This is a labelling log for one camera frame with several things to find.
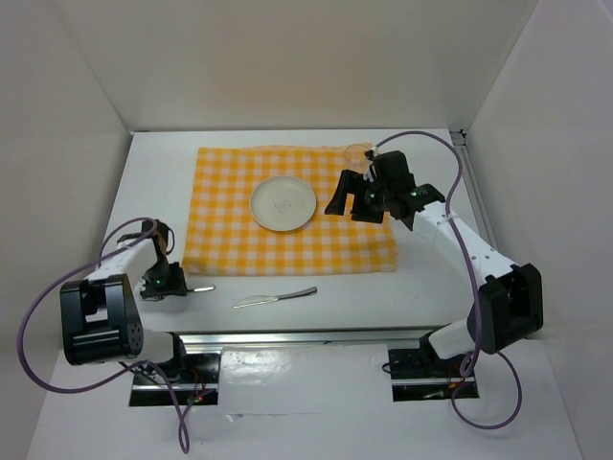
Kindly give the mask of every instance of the wire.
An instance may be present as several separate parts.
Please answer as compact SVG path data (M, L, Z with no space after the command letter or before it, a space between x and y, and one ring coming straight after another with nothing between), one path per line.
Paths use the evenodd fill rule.
M193 374L193 376L195 377L195 380L193 381L193 391L192 391L192 396L195 396L195 390L198 389L198 381L200 380L200 377L198 376L198 373L195 372L194 369L190 369L190 372Z
M174 238L174 230L169 227L169 232L172 235L172 247L166 250L166 255L169 256L170 253L174 250L174 245L176 244L176 239Z
M412 129L408 131L398 132L390 137L383 139L381 142L376 144L376 148L378 149L382 147L383 145L387 144L388 142L393 141L394 139L397 139L398 137L409 136L409 135L425 136L425 137L429 137L430 139L434 139L435 141L443 144L445 147L447 147L448 150L451 151L451 153L453 153L453 156L455 157L456 162L458 163L458 173L456 174L456 178L454 179L453 184L451 185L451 188L449 189L449 194L447 195L447 200L445 201L445 204L444 204L445 213L448 216L451 216L451 199L453 197L453 194L456 192L458 185L460 185L460 181L462 180L462 176L464 172L464 167L462 164L462 157L460 156L460 153L458 153L455 150L455 148L451 144L449 144L447 141L445 141L442 137L437 136L436 134L432 134L427 131L419 130L419 129ZM479 354L481 353L481 348L483 345L483 314L481 312L481 301L479 299L479 287L477 286L477 277L475 275L475 270L474 270L474 267L472 266L472 262L470 261L470 255L468 254L468 249L466 248L465 241L462 238L460 229L458 229L458 226L456 225L456 222L453 220L453 218L449 220L449 224L451 225L453 234L455 235L456 240L458 241L458 245L460 246L460 250L462 251L462 256L464 258L466 268L468 270L468 278L470 279L470 288L472 290L472 297L474 299L474 307L475 307L475 322L476 322L475 349L472 353L467 353L465 355L464 359L462 360L462 364L460 365L460 375L466 378L466 377L469 377L470 374L472 374L475 368L475 365L477 364L477 360L479 359ZM515 418L517 417L517 414L519 413L519 409L521 408L522 392L521 392L521 381L519 380L519 376L517 375L517 372L515 371L515 368L512 365L511 361L506 356L504 356L502 353L498 353L498 355L500 355L507 362L507 364L511 368L513 377L515 378L515 384L517 385L517 390L518 390L517 407L515 408L513 413L508 417L508 419L500 424L497 424L497 425L475 424L471 422L469 419L467 419L456 406L455 396L458 394L458 390L463 387L463 386L460 386L459 388L456 389L456 391L453 392L453 395L451 396L451 404L453 405L453 409L455 410L456 414L458 414L458 417L460 417L460 419L462 419L464 422L466 422L470 426L474 426L480 429L502 428L503 426L507 426L513 420L515 420Z
M104 256L102 255L104 247L110 241L110 239L115 234L117 234L117 232L119 232L124 227L127 227L131 223L141 222L141 221L149 221L153 225L152 225L152 227L146 233L140 235L134 241L126 244L125 246L120 247L119 249L116 249L116 250L114 250L112 252L109 252L108 254L106 254ZM122 369L121 371L119 371L119 372L117 372L117 373L107 377L106 379L102 379L101 381L98 381L96 383L92 383L90 385L82 386L80 388L61 388L61 387L58 387L58 386L53 386L51 383L41 379L34 372L32 367L30 366L30 363L26 359L26 353L25 353L25 350L24 350L24 338L25 338L25 333L26 333L26 328L28 326L28 323L30 322L30 319L32 318L32 315L34 314L34 311L38 308L38 306L40 305L42 300L47 295L49 295L49 293L52 290L57 288L62 283L68 281L69 279L71 279L75 275L81 273L82 271L84 271L84 270L86 270L88 268L96 267L99 264L101 264L102 262L104 262L104 261L106 261L106 260L108 260L108 259L110 259L112 257L115 257L116 255L121 254L124 251L127 251L129 248L131 248L131 247L135 246L136 244L142 242L143 240L149 238L151 235L153 235L153 233L156 230L157 230L157 222L154 219L152 219L152 218L132 218L132 219L122 223L119 227L117 227L115 230L113 230L104 239L104 241L102 242L102 249L101 249L101 252L100 252L100 257L96 261L90 262L88 264L84 264L84 265L82 265L82 266L80 266L78 268L75 268L74 270L69 271L65 275L62 275L59 278L57 278L50 285L48 285L46 288L44 288L42 290L42 292L40 292L40 294L38 294L36 296L36 298L33 300L33 302L30 304L30 306L28 307L28 309L26 310L26 312L25 312L25 314L23 316L23 319L21 320L21 323L19 324L19 328L17 330L17 357L19 358L19 363L21 364L21 367L23 368L24 372L30 378L31 381L33 381L35 384L37 384L38 386L40 386L44 390L51 391L52 393L59 393L59 394L62 394L62 395L75 395L75 394L78 394L78 393L85 393L87 391L95 390L95 389L100 388L101 386L106 385L107 383L113 381L114 379L122 376L123 374L125 374L127 372L131 372L132 370L138 368L139 366L149 366L149 367L153 368L153 370L162 378L162 380L164 380L164 384L169 388L170 399L172 400L172 405L174 405L174 409L176 411L177 418L179 419L179 445L181 446L181 450L183 450L183 453L188 453L190 451L190 435L189 435L189 432L188 432L188 428L185 425L185 417L183 415L184 413L181 412L181 406L179 405L179 402L176 399L176 395L174 394L174 390L172 389L172 384L170 383L169 378L164 373L164 371L160 368L160 366L158 366L154 362L151 362L151 361L139 361L139 362L136 362L134 364L127 365L124 369Z
M153 383L155 385L159 385L159 383L157 381L155 381L155 379L153 379L152 377L147 375L147 373L145 372L145 369L143 367L139 367L137 369L128 369L127 364L125 364L124 362L121 362L121 361L118 361L118 362L119 362L120 366L122 366L124 369L129 370L129 372L131 372L135 376L141 376L144 379L149 380L151 383Z
M479 429L489 429L489 430L503 428L507 426L508 424L510 424L513 420L515 420L515 418L517 417L521 409L521 404L524 400L524 394L521 388L521 381L519 379L519 376L517 375L517 371L515 370L515 367L512 365L511 361L503 353L498 352L498 355L507 362L513 374L515 384L517 385L517 404L515 405L515 409L513 410L513 413L510 414L508 419L505 420L504 422L501 422L500 424L497 424L497 425L477 424L473 422L472 420L469 420L462 412L460 412L460 409L458 409L458 406L457 406L456 397L458 393L460 393L460 391L462 391L462 389L465 388L467 385L472 383L472 382L465 382L463 385L458 386L451 394L451 405L453 406L453 410L455 410L456 414L458 414L458 417L460 417L460 419L462 419L464 423L472 427L479 428Z

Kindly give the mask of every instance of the knife blade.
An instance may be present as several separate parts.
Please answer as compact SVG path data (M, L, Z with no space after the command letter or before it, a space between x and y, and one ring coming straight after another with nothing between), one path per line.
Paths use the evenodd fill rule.
M298 292L291 292L289 294L282 295L252 295L245 299L239 300L234 304L235 309L241 309L243 307L251 307L252 305L269 304L271 302L277 302L278 300L296 299L298 297L307 297L317 293L317 287L310 287L309 289L299 290Z

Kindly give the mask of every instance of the knife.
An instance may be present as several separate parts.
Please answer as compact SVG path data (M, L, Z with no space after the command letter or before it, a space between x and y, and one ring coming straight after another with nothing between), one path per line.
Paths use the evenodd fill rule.
M299 290L298 292L292 292L290 294L282 295L252 295L246 299L239 300L234 304L235 309L241 309L242 307L250 307L252 305L269 304L270 302L277 302L278 300L296 299L298 297L307 297L317 293L317 287L310 287L305 290Z

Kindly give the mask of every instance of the gingham tablecloth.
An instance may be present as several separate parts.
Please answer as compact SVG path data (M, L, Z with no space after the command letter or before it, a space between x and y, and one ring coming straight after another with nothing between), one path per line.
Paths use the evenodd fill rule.
M330 275L393 271L396 243L383 224L326 216L345 147L269 146L198 151L183 256L188 273L203 275ZM298 230L277 233L259 226L249 197L263 180L295 175L308 182L317 209Z

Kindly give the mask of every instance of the purple cable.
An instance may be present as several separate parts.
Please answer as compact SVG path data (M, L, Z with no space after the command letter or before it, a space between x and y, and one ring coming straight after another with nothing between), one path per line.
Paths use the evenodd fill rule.
M453 184L451 185L451 189L449 189L449 195L447 196L447 200L445 201L445 204L444 204L445 213L448 216L451 216L451 199L456 189L458 188L458 185L460 184L460 180L462 180L463 169L464 169L463 164L462 164L462 157L460 156L460 153L458 153L455 150L455 148L451 144L449 144L447 141L445 141L442 137L439 137L436 134L431 134L427 131L422 131L419 129L412 129L409 131L398 132L386 139L383 139L381 142L377 143L376 147L380 148L381 146L387 144L390 141L393 141L394 139L397 139L398 137L408 136L408 135L419 135L419 136L429 137L430 139L434 139L435 141L440 142L445 147L447 147L451 151L451 153L453 153L453 156L456 158L456 161L458 162L458 173L456 175L455 180L453 181ZM455 235L456 240L458 241L458 244L460 245L460 250L462 251L462 256L464 258L466 268L468 269L468 278L470 279L470 288L472 290L472 297L474 299L474 304L475 304L475 320L476 320L475 329L476 329L476 335L477 335L475 337L475 349L472 353L466 354L466 356L462 360L462 364L460 365L460 375L466 378L470 376L470 374L472 374L472 371L474 370L475 365L477 364L477 359L479 358L479 354L481 353L481 347L483 345L483 316L481 313L481 302L479 299L479 287L477 286L477 277L475 276L475 270L472 266L472 262L470 261L470 254L468 254L466 243L464 239L462 238L462 234L460 233L460 230L458 229L458 226L456 225L456 222L453 220L453 218L449 219L449 224L451 225L453 234ZM456 396L458 392L462 388L465 387L465 385L462 385L456 388L456 390L451 395L451 404L453 406L453 410L455 410L456 414L458 414L458 417L460 417L460 419L462 419L464 422L466 422L470 426L474 426L475 428L498 429L498 428L502 428L503 426L507 426L513 420L515 420L515 418L517 417L517 414L519 414L519 409L521 408L523 396L522 396L521 381L519 380L519 376L517 375L517 372L515 371L515 368L512 365L512 363L509 361L509 359L502 353L498 353L498 355L500 355L501 358L507 362L507 364L511 368L513 377L515 378L515 384L517 385L517 406L515 410L513 411L513 413L511 414L511 416L508 417L507 420L505 420L504 422L500 424L497 424L497 425L475 424L474 422L471 422L469 419L467 419L460 412L460 410L458 409L456 405Z
M36 308L38 308L38 306L40 305L42 300L47 295L49 295L49 293L52 290L57 288L62 283L68 281L73 276L81 273L82 271L84 271L84 270L86 270L88 268L93 268L93 267L97 266L98 264L101 264L102 262L104 262L104 261L106 261L106 260L108 260L108 259L110 259L112 257L115 257L118 254L121 254L124 251L127 251L127 249L135 246L139 242L142 242L142 241L146 240L147 238L149 238L151 235L153 235L153 233L157 230L157 222L154 219L152 219L152 218L132 218L132 219L122 223L119 227L117 227L115 230L113 230L108 235L108 237L106 237L104 239L104 242L102 243L102 249L106 246L108 241L115 234L117 234L118 231L120 231L124 227L127 227L129 224L132 224L132 223L135 223L135 222L142 222L142 221L150 221L150 222L153 223L153 226L151 227L151 229L149 231L147 231L146 233L144 233L143 235L141 235L140 237L138 237L136 240L132 241L131 243L125 245L124 247L121 247L120 249L116 249L115 251L109 252L105 256L102 255L102 251L101 251L101 255L100 255L100 257L96 261L90 262L88 264L85 264L85 265L82 265L82 266L80 266L78 268L75 268L74 270L69 271L65 275L63 275L63 276L59 277L58 279L56 279L55 281L53 281L50 285L48 285L46 288L44 288L40 294L38 294L36 296L36 298L34 299L32 304L30 305L30 307L26 310L26 312L25 312L25 314L23 316L23 319L21 320L21 324L19 324L19 329L17 330L17 356L19 358L19 363L21 364L21 367L23 368L24 372L30 378L31 381L33 381L38 386L40 386L41 388L43 388L43 389L45 389L47 391L51 391L53 393L59 393L59 394L62 394L62 395L75 395L75 394L78 394L78 393L85 393L86 391L95 390L96 388L100 388L101 386L106 385L107 383L111 382L112 380L116 379L117 377L122 376L126 372L129 372L129 371L131 371L132 369L134 369L136 367L142 366L144 364L148 365L148 366L151 366L158 373L158 375L164 380L164 383L169 388L170 398L172 399L172 404L174 405L174 408L175 408L176 413L177 413L177 417L179 419L179 445L181 446L181 450L183 450L183 453L188 453L190 451L190 436L189 436L189 433L188 433L187 426L185 425L184 413L181 413L181 407L179 405L178 400L176 399L176 395L174 394L174 390L172 389L172 384L170 383L168 377L166 376L164 371L162 371L162 369L157 364L155 364L154 362L150 362L150 361L136 362L134 364L131 364L131 365L127 366L125 369L122 369L121 371L117 372L116 374L113 374L112 376L107 377L106 379L103 379L103 380L101 380L101 381L99 381L97 383L92 383L91 385L83 386L81 388L60 388L60 387L57 387L57 386L53 386L52 384L44 381L43 379L41 379L34 372L32 367L30 366L30 363L26 359L26 354L25 354L25 350L24 350L24 337L25 337L25 333L26 333L26 327L28 326L28 322L30 321L30 318L32 318L32 315L34 314L34 311L36 310Z

